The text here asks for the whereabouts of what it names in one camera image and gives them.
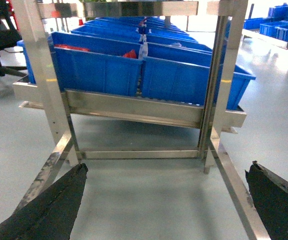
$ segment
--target gray floor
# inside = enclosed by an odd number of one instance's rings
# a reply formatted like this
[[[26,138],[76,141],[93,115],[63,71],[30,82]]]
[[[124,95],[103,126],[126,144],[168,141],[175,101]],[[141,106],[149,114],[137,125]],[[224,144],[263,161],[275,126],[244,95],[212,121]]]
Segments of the gray floor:
[[[1,60],[20,64],[23,56],[2,52]],[[288,51],[246,39],[238,64],[257,80],[240,103],[248,113],[244,126],[238,135],[223,134],[224,145],[243,180],[254,160],[288,180]],[[0,222],[11,215],[53,149],[44,112],[17,107],[15,80],[0,79]],[[109,118],[75,115],[73,122],[81,147],[194,146],[198,136],[193,129]],[[86,164],[73,240],[247,239],[216,167],[207,176],[200,162],[187,159]],[[68,169],[65,165],[62,173]]]

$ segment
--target stainless steel rack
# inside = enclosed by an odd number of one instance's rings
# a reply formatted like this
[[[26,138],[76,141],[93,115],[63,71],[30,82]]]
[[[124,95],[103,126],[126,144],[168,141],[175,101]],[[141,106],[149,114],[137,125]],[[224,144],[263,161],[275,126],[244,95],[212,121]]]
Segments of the stainless steel rack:
[[[252,29],[252,30],[243,29],[242,34],[244,38],[249,37],[252,39],[259,39],[271,45],[277,46],[281,49],[288,50],[288,41],[283,41],[271,36],[260,34],[259,29]]]
[[[68,17],[120,17],[197,15],[199,1],[113,1],[75,3],[36,3],[35,0],[13,0],[19,27],[34,71],[37,85],[25,79],[14,83],[22,107],[44,109],[56,148],[25,194],[19,208],[34,199],[55,179],[62,161],[68,158],[73,166],[86,159],[144,159],[144,158],[196,158],[205,163],[204,172],[218,165],[245,230],[252,240],[270,239],[249,193],[234,168],[229,155],[220,142],[223,130],[234,132],[241,127],[246,114],[242,109],[226,110],[233,73],[246,14],[247,0],[204,1],[207,14],[218,15],[215,45],[212,55],[207,95],[204,106],[124,97],[110,94],[82,92],[67,89],[60,92],[47,43],[47,34],[41,19]],[[223,45],[228,18],[231,28],[227,47]],[[220,90],[213,104],[218,69],[225,54]],[[71,121],[72,114],[116,117],[119,119],[162,125],[199,128],[200,137],[194,148],[151,149],[79,149]]]

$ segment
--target metal post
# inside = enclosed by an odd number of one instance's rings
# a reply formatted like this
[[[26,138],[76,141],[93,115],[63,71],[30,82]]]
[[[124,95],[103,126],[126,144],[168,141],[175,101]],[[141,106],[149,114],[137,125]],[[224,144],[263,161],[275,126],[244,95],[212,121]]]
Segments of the metal post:
[[[253,11],[254,11],[254,6],[255,6],[255,4],[253,3],[253,4],[251,5],[251,7],[250,7],[248,19],[251,19],[251,18],[252,18]]]
[[[186,32],[188,32],[188,26],[189,26],[189,16],[187,16]]]
[[[205,150],[208,145],[207,136],[209,135],[211,111],[213,108],[216,83],[218,79],[218,72],[220,69],[220,62],[222,58],[227,21],[228,21],[227,16],[218,16],[212,62],[208,77],[206,99],[198,142],[199,157],[201,159],[205,157]]]
[[[65,95],[62,96],[59,90],[37,2],[35,0],[14,0],[13,7],[18,16],[21,35],[25,42],[48,124],[54,142],[57,144],[65,131],[71,131],[71,135],[75,135],[73,127],[69,122],[70,113],[68,105],[63,103]],[[75,149],[78,150],[74,137],[73,143]],[[75,149],[72,148],[68,155],[71,165],[78,164]]]
[[[222,77],[220,82],[219,93],[217,97],[216,110],[213,120],[213,129],[216,136],[220,137],[223,122],[226,117],[225,111],[230,94],[232,79],[234,75],[238,49],[240,45],[244,19],[247,11],[248,0],[238,0],[235,4],[235,11],[230,24],[230,32],[227,42],[225,60],[223,65]]]

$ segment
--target red object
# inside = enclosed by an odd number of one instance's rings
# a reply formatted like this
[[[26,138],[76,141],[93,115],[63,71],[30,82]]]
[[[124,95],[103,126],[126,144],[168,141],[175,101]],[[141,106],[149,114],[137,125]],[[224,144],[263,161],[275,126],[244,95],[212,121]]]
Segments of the red object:
[[[52,11],[50,14],[53,18],[60,18],[60,11]]]
[[[84,52],[90,52],[90,49],[85,48],[85,47],[77,47],[77,46],[70,46],[67,44],[55,44],[56,47],[62,48],[62,49],[73,49],[73,50],[80,50],[80,51],[84,51]]]
[[[15,13],[13,11],[13,6],[12,6],[12,3],[10,2],[10,0],[8,0],[8,4],[9,4],[9,13],[14,18],[15,26],[16,26],[17,30],[19,31],[17,19],[16,19],[16,16],[15,16]]]
[[[124,54],[124,56],[123,57],[125,57],[125,58],[132,58],[132,59],[136,59],[137,58],[137,55],[136,55],[136,52],[135,52],[135,50],[132,50],[132,51],[130,51],[130,52],[127,52],[127,53],[125,53]]]
[[[83,19],[79,19],[79,20],[78,20],[78,25],[79,25],[79,26],[83,26],[83,25],[84,25]]]

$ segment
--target red part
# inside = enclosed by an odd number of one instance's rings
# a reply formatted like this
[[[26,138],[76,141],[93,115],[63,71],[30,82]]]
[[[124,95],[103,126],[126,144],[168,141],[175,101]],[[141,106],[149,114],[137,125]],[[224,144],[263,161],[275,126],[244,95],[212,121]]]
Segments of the red part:
[[[129,51],[129,52],[127,52],[127,53],[125,53],[124,55],[123,55],[123,57],[125,57],[125,58],[132,58],[132,59],[136,59],[137,58],[137,55],[136,55],[136,52],[135,52],[135,50],[132,50],[132,51]]]
[[[8,0],[9,2],[9,12],[10,12],[10,15],[14,18],[14,21],[15,21],[15,25],[16,25],[16,29],[19,31],[19,27],[18,27],[18,23],[17,23],[17,19],[16,19],[16,15],[13,11],[13,6],[12,6],[12,3],[10,2],[10,0]]]
[[[90,52],[90,49],[85,48],[85,47],[77,47],[77,46],[70,46],[67,44],[55,44],[56,47],[62,48],[62,49],[73,49],[73,50],[79,50],[79,51],[84,51],[84,52]]]
[[[84,25],[83,19],[79,19],[79,20],[78,20],[78,25],[79,25],[79,26],[83,26],[83,25]]]

